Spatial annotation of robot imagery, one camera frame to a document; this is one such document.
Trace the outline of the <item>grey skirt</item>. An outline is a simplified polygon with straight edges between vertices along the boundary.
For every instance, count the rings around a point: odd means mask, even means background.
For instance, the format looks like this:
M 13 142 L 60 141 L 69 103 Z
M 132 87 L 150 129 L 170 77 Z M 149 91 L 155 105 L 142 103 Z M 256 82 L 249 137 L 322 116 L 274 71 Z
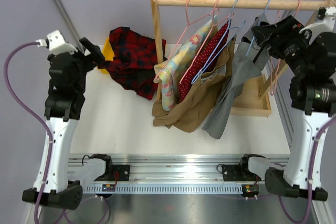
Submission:
M 249 29 L 241 38 L 241 42 L 234 53 L 232 75 L 223 85 L 217 102 L 202 127 L 209 136 L 220 139 L 225 130 L 233 102 L 241 95 L 244 83 L 261 75 L 269 60 L 267 49 L 261 49 Z

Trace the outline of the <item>red black plaid skirt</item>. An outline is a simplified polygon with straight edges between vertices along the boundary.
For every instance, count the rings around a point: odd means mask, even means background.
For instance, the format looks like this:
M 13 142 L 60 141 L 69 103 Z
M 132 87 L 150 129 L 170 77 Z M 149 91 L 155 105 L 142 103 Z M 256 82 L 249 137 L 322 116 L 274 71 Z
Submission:
M 105 60 L 98 68 L 105 69 L 125 90 L 151 101 L 158 88 L 154 82 L 154 66 L 158 64 L 155 40 L 129 27 L 118 27 L 110 31 L 109 43 L 113 60 Z

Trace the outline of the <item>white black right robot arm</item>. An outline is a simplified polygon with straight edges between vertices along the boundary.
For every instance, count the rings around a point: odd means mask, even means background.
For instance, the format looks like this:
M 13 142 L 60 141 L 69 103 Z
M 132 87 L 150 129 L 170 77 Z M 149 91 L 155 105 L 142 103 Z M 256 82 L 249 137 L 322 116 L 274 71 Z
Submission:
M 335 120 L 334 25 L 335 8 L 327 7 L 308 26 L 288 16 L 252 28 L 257 45 L 284 60 L 293 72 L 289 91 L 295 139 L 287 166 L 276 168 L 263 156 L 246 154 L 238 167 L 242 179 L 260 178 L 271 194 L 319 201 L 328 198 L 321 187 L 320 164 L 324 134 Z

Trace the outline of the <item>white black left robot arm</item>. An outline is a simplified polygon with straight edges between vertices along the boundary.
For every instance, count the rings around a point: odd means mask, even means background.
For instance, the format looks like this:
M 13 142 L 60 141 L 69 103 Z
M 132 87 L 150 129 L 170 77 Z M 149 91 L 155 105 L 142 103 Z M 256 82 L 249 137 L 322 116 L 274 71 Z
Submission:
M 89 51 L 61 45 L 47 57 L 49 67 L 48 97 L 45 101 L 47 135 L 38 176 L 31 189 L 23 191 L 22 200 L 35 205 L 75 210 L 83 189 L 95 179 L 109 180 L 114 173 L 111 156 L 93 154 L 72 176 L 68 176 L 71 142 L 85 102 L 86 75 L 104 63 L 99 46 L 86 37 L 80 43 Z

